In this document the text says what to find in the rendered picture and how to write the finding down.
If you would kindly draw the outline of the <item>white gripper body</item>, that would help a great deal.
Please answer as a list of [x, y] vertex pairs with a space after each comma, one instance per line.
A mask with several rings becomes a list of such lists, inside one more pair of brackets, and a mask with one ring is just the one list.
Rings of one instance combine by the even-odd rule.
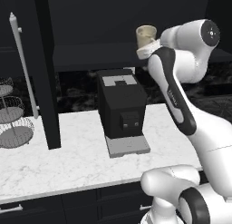
[[148, 59], [152, 55], [153, 52], [161, 48], [160, 40], [153, 41], [150, 44], [142, 46], [139, 48], [136, 53], [140, 60]]

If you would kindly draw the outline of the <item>black cabinet door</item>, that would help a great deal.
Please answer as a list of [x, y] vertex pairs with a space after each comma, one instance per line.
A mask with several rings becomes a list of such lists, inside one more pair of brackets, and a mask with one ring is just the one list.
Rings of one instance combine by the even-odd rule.
[[34, 82], [50, 150], [61, 147], [53, 68], [53, 29], [48, 0], [0, 0], [0, 76], [22, 76], [23, 66], [10, 25], [15, 15], [29, 75]]
[[220, 30], [218, 47], [232, 54], [232, 0], [208, 0], [206, 18], [215, 22]]

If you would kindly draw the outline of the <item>beige glass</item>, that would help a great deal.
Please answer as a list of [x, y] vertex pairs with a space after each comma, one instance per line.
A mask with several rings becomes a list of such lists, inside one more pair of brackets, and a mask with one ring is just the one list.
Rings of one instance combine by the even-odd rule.
[[156, 39], [157, 29], [153, 25], [142, 25], [136, 29], [137, 45], [139, 48], [150, 44]]

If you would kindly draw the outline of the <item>black coffee machine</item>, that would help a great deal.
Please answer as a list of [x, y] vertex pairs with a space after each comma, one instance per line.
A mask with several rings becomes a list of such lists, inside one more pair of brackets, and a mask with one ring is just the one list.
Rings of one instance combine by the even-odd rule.
[[98, 113], [111, 158], [149, 153], [142, 128], [147, 94], [130, 69], [97, 72]]

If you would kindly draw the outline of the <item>black drawer front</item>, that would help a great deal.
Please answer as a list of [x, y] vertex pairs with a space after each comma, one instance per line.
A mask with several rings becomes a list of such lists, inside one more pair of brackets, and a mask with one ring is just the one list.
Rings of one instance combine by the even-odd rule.
[[21, 200], [1, 204], [1, 209], [10, 209], [19, 204], [21, 211], [0, 214], [0, 224], [67, 224], [60, 196]]
[[139, 224], [148, 211], [152, 197], [146, 195], [138, 182], [97, 189], [98, 224]]

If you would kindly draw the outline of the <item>black wall cabinet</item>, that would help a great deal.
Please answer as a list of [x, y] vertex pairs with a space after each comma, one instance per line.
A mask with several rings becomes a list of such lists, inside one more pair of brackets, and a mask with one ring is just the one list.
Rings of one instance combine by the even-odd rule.
[[[141, 66], [136, 55], [138, 26], [159, 33], [206, 18], [208, 0], [48, 0], [56, 71]], [[217, 47], [211, 62], [232, 60]]]

